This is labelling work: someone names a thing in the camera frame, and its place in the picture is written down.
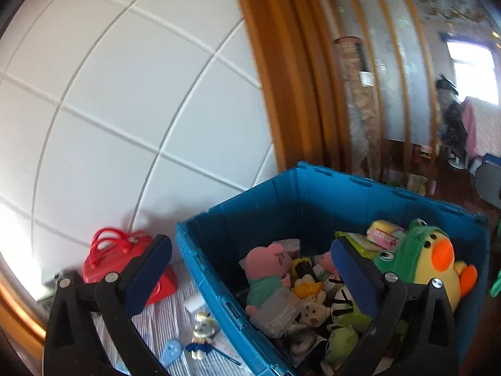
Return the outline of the green frog plush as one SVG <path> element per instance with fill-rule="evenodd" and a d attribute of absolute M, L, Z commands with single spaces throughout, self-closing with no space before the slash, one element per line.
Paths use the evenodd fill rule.
<path fill-rule="evenodd" d="M 334 324 L 325 348 L 326 363 L 342 363 L 357 346 L 358 340 L 358 333 L 352 325 Z"/>

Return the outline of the yellow green duck plush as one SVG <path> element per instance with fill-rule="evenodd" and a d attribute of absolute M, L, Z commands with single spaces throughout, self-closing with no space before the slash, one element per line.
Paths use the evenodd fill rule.
<path fill-rule="evenodd" d="M 476 267 L 455 258 L 450 238 L 439 227 L 420 219 L 410 223 L 395 251 L 385 250 L 374 258 L 382 273 L 396 273 L 406 284 L 428 284 L 439 279 L 452 310 L 476 286 Z"/>

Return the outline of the white bear plush yellow scarf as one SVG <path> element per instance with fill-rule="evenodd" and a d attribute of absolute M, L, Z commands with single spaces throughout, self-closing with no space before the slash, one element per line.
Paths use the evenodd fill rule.
<path fill-rule="evenodd" d="M 300 299 L 300 324 L 317 328 L 330 318 L 331 309 L 324 304 L 327 295 L 323 283 L 316 282 L 312 275 L 297 279 L 292 292 Z"/>

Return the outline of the green pink wet wipes pack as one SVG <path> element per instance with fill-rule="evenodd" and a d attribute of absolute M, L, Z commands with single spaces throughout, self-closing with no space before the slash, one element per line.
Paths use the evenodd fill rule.
<path fill-rule="evenodd" d="M 361 256 L 369 259 L 373 259 L 383 250 L 379 245 L 368 241 L 367 236 L 361 233 L 336 231 L 334 236 L 335 238 L 346 237 Z"/>

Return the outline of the clear plastic box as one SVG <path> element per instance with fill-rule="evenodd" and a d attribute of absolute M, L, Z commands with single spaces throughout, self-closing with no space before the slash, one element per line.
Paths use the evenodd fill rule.
<path fill-rule="evenodd" d="M 302 306 L 302 301 L 289 289 L 277 289 L 250 316 L 250 323 L 268 338 L 279 339 L 306 328 L 296 322 Z"/>

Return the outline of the pastel tissue pack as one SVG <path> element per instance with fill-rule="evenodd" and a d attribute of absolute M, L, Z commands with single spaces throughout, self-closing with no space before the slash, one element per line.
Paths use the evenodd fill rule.
<path fill-rule="evenodd" d="M 406 231 L 402 227 L 385 220 L 372 222 L 367 230 L 367 241 L 390 251 L 398 249 L 405 237 Z"/>

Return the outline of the red bear hard case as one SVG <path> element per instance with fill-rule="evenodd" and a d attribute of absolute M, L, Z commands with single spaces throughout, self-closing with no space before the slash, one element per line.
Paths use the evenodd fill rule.
<path fill-rule="evenodd" d="M 87 258 L 82 266 L 86 284 L 100 281 L 110 272 L 121 273 L 132 258 L 138 257 L 152 243 L 153 238 L 145 231 L 124 232 L 115 227 L 103 227 L 93 235 Z M 178 280 L 168 266 L 149 296 L 147 305 L 157 303 L 173 295 L 178 289 Z"/>

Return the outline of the small pink pig plush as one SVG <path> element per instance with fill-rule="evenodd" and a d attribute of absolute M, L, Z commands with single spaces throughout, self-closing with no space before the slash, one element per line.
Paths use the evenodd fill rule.
<path fill-rule="evenodd" d="M 330 273 L 335 279 L 340 279 L 340 275 L 334 266 L 334 263 L 332 261 L 331 254 L 329 251 L 325 252 L 321 256 L 319 264 L 321 267 L 323 267 L 324 270 L 326 270 L 328 273 Z"/>

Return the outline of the striped table cloth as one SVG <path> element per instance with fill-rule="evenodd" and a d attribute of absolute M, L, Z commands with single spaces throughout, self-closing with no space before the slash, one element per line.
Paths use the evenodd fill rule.
<path fill-rule="evenodd" d="M 188 312 L 183 301 L 197 293 L 198 288 L 183 262 L 173 263 L 173 270 L 178 279 L 177 292 L 147 306 L 132 319 L 146 345 L 156 357 L 161 357 L 167 340 L 181 342 L 183 354 L 167 368 L 171 375 L 250 375 L 251 371 L 246 365 L 243 368 L 235 366 L 217 351 L 212 351 L 203 360 L 193 360 L 186 346 L 193 338 L 196 312 Z"/>

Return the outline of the white paper roll far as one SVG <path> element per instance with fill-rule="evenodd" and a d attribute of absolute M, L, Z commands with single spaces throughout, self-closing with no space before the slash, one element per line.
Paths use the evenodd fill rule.
<path fill-rule="evenodd" d="M 188 312 L 193 313 L 205 306 L 205 299 L 200 292 L 197 292 L 184 300 L 183 306 Z"/>

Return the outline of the blue dress small doll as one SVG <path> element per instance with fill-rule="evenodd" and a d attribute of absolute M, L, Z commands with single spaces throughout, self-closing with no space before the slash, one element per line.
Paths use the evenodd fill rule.
<path fill-rule="evenodd" d="M 193 331 L 191 343 L 186 350 L 193 360 L 203 360 L 211 351 L 212 337 L 216 334 L 216 328 L 210 323 L 197 323 Z"/>

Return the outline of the small white dog figurine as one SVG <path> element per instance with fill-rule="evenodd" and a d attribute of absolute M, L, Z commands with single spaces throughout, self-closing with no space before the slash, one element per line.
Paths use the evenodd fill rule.
<path fill-rule="evenodd" d="M 211 326 L 213 326 L 216 323 L 214 316 L 207 310 L 198 311 L 195 315 L 195 319 L 197 322 L 207 323 L 210 324 Z"/>

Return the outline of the white blue medicine box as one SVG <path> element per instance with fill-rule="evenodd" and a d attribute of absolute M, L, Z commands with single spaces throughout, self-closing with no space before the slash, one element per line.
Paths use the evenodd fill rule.
<path fill-rule="evenodd" d="M 212 347 L 214 351 L 217 351 L 219 355 L 229 360 L 235 366 L 243 368 L 245 362 L 240 357 L 239 353 L 234 349 L 230 343 L 228 337 L 220 331 L 214 338 L 212 342 Z"/>

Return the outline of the pink pig plush green shirt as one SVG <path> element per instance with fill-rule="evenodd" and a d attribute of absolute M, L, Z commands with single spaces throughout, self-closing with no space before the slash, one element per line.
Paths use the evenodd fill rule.
<path fill-rule="evenodd" d="M 290 288 L 292 259 L 281 243 L 255 247 L 244 259 L 244 271 L 249 283 L 245 312 L 254 315 L 278 289 Z"/>

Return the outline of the blue plastic storage crate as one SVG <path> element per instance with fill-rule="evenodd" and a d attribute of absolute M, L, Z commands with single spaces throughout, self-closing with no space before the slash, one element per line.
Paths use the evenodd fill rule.
<path fill-rule="evenodd" d="M 376 220 L 407 227 L 420 218 L 450 237 L 455 255 L 478 272 L 454 314 L 464 356 L 481 316 L 488 279 L 488 219 L 465 209 L 302 162 L 177 225 L 184 262 L 224 334 L 256 375 L 292 375 L 291 363 L 250 323 L 236 296 L 247 286 L 240 261 L 273 241 L 297 238 L 308 255 L 329 249 L 334 234 L 363 232 Z"/>

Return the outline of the wooden slat partition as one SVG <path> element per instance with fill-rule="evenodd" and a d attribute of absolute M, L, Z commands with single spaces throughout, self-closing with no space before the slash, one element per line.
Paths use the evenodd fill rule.
<path fill-rule="evenodd" d="M 413 0 L 328 0 L 334 34 L 367 60 L 380 108 L 382 177 L 432 195 L 438 104 L 429 43 Z"/>

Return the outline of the rolled patterned fabric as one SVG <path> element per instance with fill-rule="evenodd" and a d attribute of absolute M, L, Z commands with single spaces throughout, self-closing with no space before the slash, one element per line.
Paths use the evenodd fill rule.
<path fill-rule="evenodd" d="M 358 37 L 335 40 L 346 91 L 352 151 L 352 172 L 375 181 L 381 174 L 380 115 L 374 98 L 374 75 Z"/>

